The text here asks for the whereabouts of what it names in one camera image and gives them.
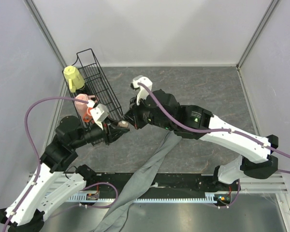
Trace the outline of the nail polish bottle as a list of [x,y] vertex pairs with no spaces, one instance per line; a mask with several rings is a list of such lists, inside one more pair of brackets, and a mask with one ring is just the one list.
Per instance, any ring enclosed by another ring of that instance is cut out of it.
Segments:
[[129,128],[129,123],[127,121],[119,121],[117,124],[118,127],[120,127],[121,129],[128,129]]

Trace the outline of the grey sleeve forearm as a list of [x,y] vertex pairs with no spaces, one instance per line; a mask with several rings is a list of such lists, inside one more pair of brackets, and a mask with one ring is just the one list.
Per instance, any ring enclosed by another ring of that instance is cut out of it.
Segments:
[[134,200],[146,193],[166,155],[180,142],[181,137],[168,132],[153,156],[128,180],[117,201],[110,207],[95,232],[119,232],[124,227]]

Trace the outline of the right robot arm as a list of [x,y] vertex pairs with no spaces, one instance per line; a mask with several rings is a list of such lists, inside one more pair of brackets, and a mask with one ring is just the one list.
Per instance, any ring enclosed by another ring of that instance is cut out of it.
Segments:
[[153,125],[173,131],[184,139],[212,142],[232,150],[239,157],[215,168],[212,186],[217,190],[245,176],[267,179],[278,170],[278,158],[272,148],[278,147],[278,137],[260,137],[238,129],[196,105],[181,105],[174,95],[156,90],[145,99],[133,97],[124,119],[136,129]]

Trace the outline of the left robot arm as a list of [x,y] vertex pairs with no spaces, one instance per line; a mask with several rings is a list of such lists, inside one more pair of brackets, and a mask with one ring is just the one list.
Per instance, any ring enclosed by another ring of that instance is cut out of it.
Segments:
[[76,116],[64,117],[52,142],[39,158],[39,165],[17,199],[7,208],[0,209],[0,223],[8,232],[38,232],[49,215],[76,192],[96,186],[96,173],[87,165],[76,168],[75,173],[60,187],[47,194],[53,183],[61,177],[78,157],[76,150],[87,144],[105,142],[107,145],[129,132],[126,121],[107,117],[101,126],[83,128]]

